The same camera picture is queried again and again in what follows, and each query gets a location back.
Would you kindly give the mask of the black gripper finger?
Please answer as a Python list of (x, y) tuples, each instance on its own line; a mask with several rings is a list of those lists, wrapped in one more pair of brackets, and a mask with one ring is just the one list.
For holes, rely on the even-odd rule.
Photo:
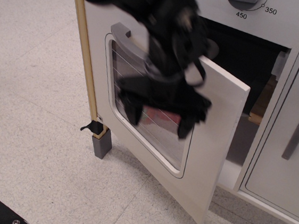
[(128, 99), (123, 99), (122, 101), (128, 121), (134, 126), (138, 125), (142, 115), (143, 104)]
[(178, 131), (177, 131), (178, 138), (185, 139), (188, 136), (189, 132), (194, 127), (194, 123), (195, 123), (195, 118), (193, 116), (187, 115), (181, 117), (178, 126)]

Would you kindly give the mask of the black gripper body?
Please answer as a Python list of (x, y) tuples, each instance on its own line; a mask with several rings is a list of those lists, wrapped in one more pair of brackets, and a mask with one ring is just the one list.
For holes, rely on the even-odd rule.
[(140, 102), (144, 106), (165, 110), (181, 117), (193, 116), (196, 122), (205, 121), (210, 100), (201, 96), (185, 80), (162, 83), (147, 76), (122, 77), (117, 82), (119, 98)]

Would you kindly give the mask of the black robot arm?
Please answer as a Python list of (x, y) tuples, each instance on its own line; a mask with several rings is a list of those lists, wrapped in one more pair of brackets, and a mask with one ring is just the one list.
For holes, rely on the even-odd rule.
[(145, 75), (123, 77), (117, 82), (129, 122), (139, 123), (144, 106), (175, 113), (180, 116), (178, 137), (185, 139), (196, 123), (205, 120), (211, 105), (185, 79), (191, 64), (202, 78), (206, 77), (200, 57), (207, 54), (209, 41), (196, 0), (86, 1), (113, 4), (148, 31), (148, 54), (141, 59)]

